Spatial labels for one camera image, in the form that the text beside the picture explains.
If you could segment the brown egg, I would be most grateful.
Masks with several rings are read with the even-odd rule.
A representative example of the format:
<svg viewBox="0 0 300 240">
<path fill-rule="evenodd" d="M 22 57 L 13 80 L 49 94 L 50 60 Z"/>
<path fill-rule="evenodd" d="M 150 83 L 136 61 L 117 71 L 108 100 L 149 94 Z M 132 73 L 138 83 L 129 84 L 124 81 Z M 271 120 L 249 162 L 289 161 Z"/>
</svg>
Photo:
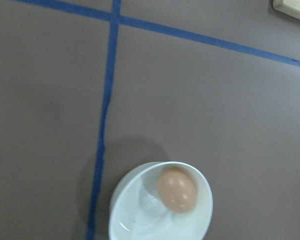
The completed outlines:
<svg viewBox="0 0 300 240">
<path fill-rule="evenodd" d="M 177 167 L 166 168 L 161 172 L 157 181 L 157 192 L 163 205 L 178 214 L 192 211 L 198 199 L 194 181 Z"/>
</svg>

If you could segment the white bowl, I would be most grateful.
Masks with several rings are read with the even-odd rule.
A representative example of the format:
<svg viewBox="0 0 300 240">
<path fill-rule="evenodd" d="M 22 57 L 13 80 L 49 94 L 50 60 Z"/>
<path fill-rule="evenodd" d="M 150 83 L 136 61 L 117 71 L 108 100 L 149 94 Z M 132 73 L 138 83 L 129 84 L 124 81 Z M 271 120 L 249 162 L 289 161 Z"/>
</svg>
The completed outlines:
<svg viewBox="0 0 300 240">
<path fill-rule="evenodd" d="M 159 197 L 159 177 L 169 168 L 182 170 L 196 186 L 196 205 L 189 212 L 173 212 Z M 202 240 L 212 214 L 212 191 L 198 169 L 177 161 L 148 162 L 117 184 L 110 201 L 108 236 L 111 240 Z"/>
</svg>

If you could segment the wooden cutting board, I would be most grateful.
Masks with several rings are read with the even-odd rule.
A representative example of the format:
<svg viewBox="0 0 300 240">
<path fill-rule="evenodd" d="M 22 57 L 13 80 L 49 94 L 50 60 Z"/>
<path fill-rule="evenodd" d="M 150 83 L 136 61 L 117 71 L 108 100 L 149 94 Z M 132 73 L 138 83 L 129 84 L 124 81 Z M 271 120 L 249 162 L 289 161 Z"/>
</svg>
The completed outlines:
<svg viewBox="0 0 300 240">
<path fill-rule="evenodd" d="M 273 8 L 300 20 L 300 0 L 273 0 Z"/>
</svg>

